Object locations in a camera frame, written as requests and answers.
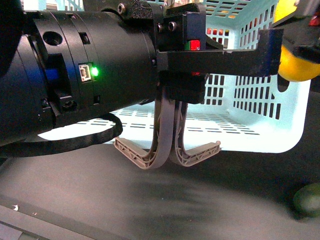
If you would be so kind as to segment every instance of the basket hole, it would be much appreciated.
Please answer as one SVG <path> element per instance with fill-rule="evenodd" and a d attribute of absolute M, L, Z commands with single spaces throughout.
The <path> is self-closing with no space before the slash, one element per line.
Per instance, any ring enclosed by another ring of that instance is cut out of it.
<path fill-rule="evenodd" d="M 285 80 L 282 76 L 278 74 L 277 85 L 278 85 L 278 91 L 280 93 L 284 93 L 288 89 L 290 82 Z"/>

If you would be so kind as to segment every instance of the yellow object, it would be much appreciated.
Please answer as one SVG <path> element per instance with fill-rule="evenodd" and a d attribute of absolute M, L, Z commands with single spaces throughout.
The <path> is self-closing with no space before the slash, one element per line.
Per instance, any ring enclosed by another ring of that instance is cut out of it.
<path fill-rule="evenodd" d="M 296 0 L 279 0 L 275 9 L 274 22 L 293 13 Z M 302 82 L 320 75 L 320 64 L 315 64 L 295 57 L 284 46 L 281 47 L 280 76 L 291 82 Z"/>

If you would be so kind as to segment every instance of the black cylindrical motor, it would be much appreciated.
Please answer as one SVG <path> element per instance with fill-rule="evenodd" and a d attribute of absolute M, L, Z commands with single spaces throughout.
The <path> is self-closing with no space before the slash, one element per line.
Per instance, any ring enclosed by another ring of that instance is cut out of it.
<path fill-rule="evenodd" d="M 110 12 L 25 15 L 0 78 L 0 146 L 155 99 L 156 53 L 147 29 Z"/>

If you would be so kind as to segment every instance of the red light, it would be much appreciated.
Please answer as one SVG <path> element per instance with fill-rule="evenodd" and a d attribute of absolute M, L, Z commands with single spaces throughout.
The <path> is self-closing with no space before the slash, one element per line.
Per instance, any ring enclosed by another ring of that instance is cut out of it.
<path fill-rule="evenodd" d="M 190 50 L 191 51 L 200 50 L 200 41 L 199 40 L 191 40 L 190 41 Z"/>

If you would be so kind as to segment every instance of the screw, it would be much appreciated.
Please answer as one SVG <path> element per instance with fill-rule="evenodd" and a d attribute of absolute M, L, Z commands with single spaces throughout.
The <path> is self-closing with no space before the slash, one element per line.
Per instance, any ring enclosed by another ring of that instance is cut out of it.
<path fill-rule="evenodd" d="M 156 26 L 156 29 L 158 31 L 158 34 L 160 34 L 163 32 L 164 26 L 162 26 L 162 24 L 158 23 L 158 25 Z"/>
<path fill-rule="evenodd" d="M 127 8 L 123 3 L 119 3 L 119 5 L 118 5 L 118 13 L 120 15 L 124 15 L 124 14 L 127 13 Z"/>
<path fill-rule="evenodd" d="M 152 59 L 152 60 L 151 60 L 151 63 L 152 63 L 152 66 L 154 66 L 154 67 L 157 66 L 157 60 Z"/>
<path fill-rule="evenodd" d="M 62 108 L 65 111 L 72 111 L 77 108 L 77 103 L 75 101 L 67 101 Z"/>
<path fill-rule="evenodd" d="M 174 32 L 177 29 L 177 23 L 175 21 L 169 22 L 168 29 L 170 32 Z"/>

